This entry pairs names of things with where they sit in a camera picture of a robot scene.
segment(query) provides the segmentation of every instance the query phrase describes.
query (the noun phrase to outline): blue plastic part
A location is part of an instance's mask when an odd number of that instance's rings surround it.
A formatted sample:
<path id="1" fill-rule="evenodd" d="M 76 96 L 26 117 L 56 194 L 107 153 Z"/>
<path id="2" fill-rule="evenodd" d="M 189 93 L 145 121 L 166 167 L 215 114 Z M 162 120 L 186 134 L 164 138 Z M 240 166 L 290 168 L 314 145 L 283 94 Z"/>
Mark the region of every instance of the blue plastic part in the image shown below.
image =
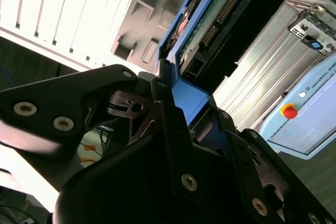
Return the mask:
<path id="1" fill-rule="evenodd" d="M 182 8 L 177 14 L 175 21 L 173 22 L 173 25 L 168 30 L 166 37 L 163 39 L 159 47 L 159 53 L 161 51 L 162 45 L 169 38 L 169 34 L 171 33 L 174 25 L 179 22 L 179 17 L 182 14 L 185 6 L 187 6 L 188 1 L 189 0 L 184 1 Z M 209 94 L 181 78 L 178 64 L 178 56 L 183 46 L 187 42 L 189 36 L 191 35 L 192 31 L 194 30 L 195 26 L 201 19 L 203 13 L 206 11 L 206 8 L 210 4 L 210 2 L 211 0 L 201 0 L 190 21 L 185 27 L 181 37 L 178 39 L 175 46 L 170 51 L 167 57 L 167 60 L 169 60 L 172 64 L 172 92 L 175 105 L 183 110 L 187 124 L 190 124 L 192 122 L 192 120 L 197 116 L 202 107 L 209 100 Z"/>
<path id="2" fill-rule="evenodd" d="M 336 133 L 326 133 L 329 129 L 325 126 L 336 126 L 336 120 L 332 119 L 336 112 L 335 86 L 336 54 L 332 54 L 313 67 L 287 94 L 266 118 L 260 135 L 281 152 L 302 159 L 314 157 L 336 138 Z M 280 114 L 281 108 L 290 103 L 298 110 L 298 116 L 304 115 L 302 118 L 288 120 Z"/>
<path id="3" fill-rule="evenodd" d="M 321 47 L 321 44 L 320 43 L 318 43 L 318 42 L 313 42 L 312 44 L 311 44 L 315 49 L 317 49 L 317 48 L 320 48 Z"/>

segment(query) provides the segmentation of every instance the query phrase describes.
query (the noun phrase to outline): green circuit board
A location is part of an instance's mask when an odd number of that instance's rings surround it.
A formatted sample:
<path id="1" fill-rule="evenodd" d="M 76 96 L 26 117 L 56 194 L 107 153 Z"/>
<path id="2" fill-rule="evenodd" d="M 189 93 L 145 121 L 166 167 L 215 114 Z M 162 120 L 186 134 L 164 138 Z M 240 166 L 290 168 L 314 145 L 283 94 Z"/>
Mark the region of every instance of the green circuit board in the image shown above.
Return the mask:
<path id="1" fill-rule="evenodd" d="M 202 40 L 206 39 L 206 36 L 208 36 L 208 40 L 211 39 L 211 34 L 217 32 L 216 28 L 213 26 L 214 21 L 219 19 L 221 14 L 222 18 L 225 18 L 223 14 L 227 15 L 234 4 L 235 0 L 212 0 L 181 50 L 179 59 L 186 60 L 188 53 L 194 50 Z"/>

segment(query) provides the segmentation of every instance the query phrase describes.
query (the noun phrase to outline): white grille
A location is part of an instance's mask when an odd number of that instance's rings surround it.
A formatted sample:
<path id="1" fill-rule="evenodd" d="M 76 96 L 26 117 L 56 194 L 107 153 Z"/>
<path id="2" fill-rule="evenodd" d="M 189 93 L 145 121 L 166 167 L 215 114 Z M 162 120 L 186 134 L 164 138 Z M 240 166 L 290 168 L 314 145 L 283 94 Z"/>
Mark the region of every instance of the white grille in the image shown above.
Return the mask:
<path id="1" fill-rule="evenodd" d="M 79 71 L 116 63 L 110 49 L 131 0 L 1 0 L 0 36 Z"/>

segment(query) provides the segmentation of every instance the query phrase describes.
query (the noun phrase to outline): cable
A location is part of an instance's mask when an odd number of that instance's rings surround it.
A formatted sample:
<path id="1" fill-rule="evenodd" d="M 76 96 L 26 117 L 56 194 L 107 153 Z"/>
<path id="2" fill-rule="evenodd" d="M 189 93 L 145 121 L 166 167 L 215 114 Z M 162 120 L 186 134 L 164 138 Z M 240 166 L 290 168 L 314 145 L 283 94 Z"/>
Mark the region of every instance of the cable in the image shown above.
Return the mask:
<path id="1" fill-rule="evenodd" d="M 89 149 L 91 149 L 91 150 L 93 150 L 95 153 L 97 153 L 99 156 L 102 156 L 99 152 L 97 152 L 96 150 L 94 150 L 92 147 L 90 147 L 89 145 L 86 145 L 86 144 L 82 144 L 82 143 L 80 143 L 81 145 L 83 145 L 83 146 L 85 146 L 85 147 L 87 147 L 87 148 L 89 148 Z"/>
<path id="2" fill-rule="evenodd" d="M 4 198 L 6 198 L 11 192 L 12 191 L 9 191 L 8 193 L 6 193 L 5 196 L 0 199 L 0 201 L 2 201 Z"/>
<path id="3" fill-rule="evenodd" d="M 7 206 L 7 205 L 3 205 L 3 206 L 0 206 L 0 207 L 12 208 L 12 209 L 15 209 L 15 210 L 17 210 L 19 212 L 22 212 L 23 214 L 25 214 L 26 216 L 28 216 L 30 219 L 32 219 L 36 224 L 39 224 L 39 222 L 33 216 L 31 216 L 27 212 L 24 212 L 23 210 L 21 210 L 21 209 L 19 209 L 17 207 L 12 207 L 12 206 Z"/>
<path id="4" fill-rule="evenodd" d="M 2 70 L 2 69 L 0 68 L 0 73 L 3 73 L 3 74 L 4 74 L 4 75 L 11 81 L 12 86 L 15 87 L 15 83 L 14 83 L 13 79 L 10 77 L 9 74 L 7 74 L 7 72 L 5 72 L 4 70 Z"/>
<path id="5" fill-rule="evenodd" d="M 14 219 L 16 219 L 16 216 L 15 216 L 15 214 L 8 208 L 8 207 L 6 207 L 6 209 L 7 209 L 7 211 L 14 217 Z"/>
<path id="6" fill-rule="evenodd" d="M 105 142 L 104 142 L 104 139 L 103 139 L 103 131 L 100 131 L 99 138 L 100 138 L 101 147 L 103 149 L 105 149 Z"/>
<path id="7" fill-rule="evenodd" d="M 8 220 L 10 220 L 12 223 L 14 223 L 14 224 L 19 224 L 19 223 L 18 223 L 15 219 L 13 219 L 13 217 L 10 216 L 8 213 L 6 213 L 6 212 L 0 210 L 0 214 L 3 215 L 3 216 L 5 216 L 5 217 L 6 217 Z"/>
<path id="8" fill-rule="evenodd" d="M 81 163 L 82 162 L 93 162 L 93 163 L 95 163 L 95 162 L 97 162 L 97 160 L 83 157 L 83 158 L 80 159 L 80 162 Z"/>

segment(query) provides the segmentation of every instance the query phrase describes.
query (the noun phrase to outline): light blue control box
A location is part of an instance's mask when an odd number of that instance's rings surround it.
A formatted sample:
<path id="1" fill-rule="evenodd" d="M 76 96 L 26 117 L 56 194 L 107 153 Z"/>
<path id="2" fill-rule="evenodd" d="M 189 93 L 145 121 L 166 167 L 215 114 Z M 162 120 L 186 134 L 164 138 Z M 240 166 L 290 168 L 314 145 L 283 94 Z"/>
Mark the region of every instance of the light blue control box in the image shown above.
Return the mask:
<path id="1" fill-rule="evenodd" d="M 279 151 L 310 159 L 336 138 L 336 54 L 314 66 L 263 123 L 260 135 Z M 281 108 L 293 104 L 287 119 Z"/>

